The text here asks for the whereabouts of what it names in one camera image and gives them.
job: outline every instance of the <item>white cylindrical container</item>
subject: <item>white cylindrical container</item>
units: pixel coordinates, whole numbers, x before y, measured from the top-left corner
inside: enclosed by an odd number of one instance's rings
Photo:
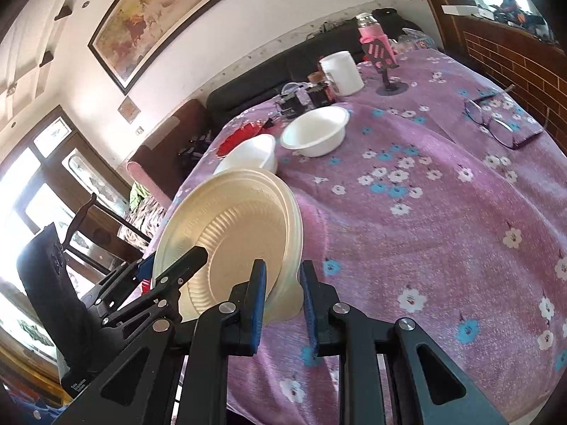
[[[364,87],[364,81],[348,51],[331,54],[322,58],[319,63],[339,96],[349,96]]]

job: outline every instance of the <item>bowl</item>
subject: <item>bowl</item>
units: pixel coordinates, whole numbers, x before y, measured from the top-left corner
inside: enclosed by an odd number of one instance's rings
[[[264,325],[287,321],[303,304],[298,269],[303,249],[299,205],[290,188],[262,169],[231,169],[201,183],[165,226],[153,280],[193,246],[207,264],[180,288],[179,313],[196,319],[248,281],[254,259],[266,262]]]
[[[276,174],[278,160],[275,150],[276,138],[270,134],[249,138],[225,156],[213,174],[234,168],[265,169]]]
[[[349,112],[342,107],[321,107],[293,120],[283,131],[283,148],[315,157],[332,152],[345,138]]]

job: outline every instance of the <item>pink tablecloth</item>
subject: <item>pink tablecloth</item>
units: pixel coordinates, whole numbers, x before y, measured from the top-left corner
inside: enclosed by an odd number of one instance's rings
[[[369,316],[414,318],[515,420],[567,365],[567,159],[545,133],[511,151],[468,120],[464,100],[495,85],[453,59],[422,50],[399,62],[393,75],[410,88],[394,97],[376,95],[375,71],[359,67],[367,86],[340,104],[352,113],[333,153],[277,148],[303,259]],[[509,97],[484,108],[518,135],[538,126]],[[163,225],[212,174],[227,135],[273,113],[267,101],[225,127]],[[265,328],[254,358],[230,360],[229,405],[257,424],[334,423],[337,368],[313,358],[300,314]]]

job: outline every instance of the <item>picture frame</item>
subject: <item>picture frame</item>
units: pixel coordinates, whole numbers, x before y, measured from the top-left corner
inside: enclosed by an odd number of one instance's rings
[[[127,95],[169,43],[220,1],[114,0],[88,47]]]

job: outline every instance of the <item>brown lid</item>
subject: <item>brown lid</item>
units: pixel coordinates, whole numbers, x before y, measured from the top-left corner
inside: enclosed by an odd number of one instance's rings
[[[314,72],[311,73],[311,75],[308,75],[307,79],[313,84],[321,83],[325,80],[325,74],[323,72]]]

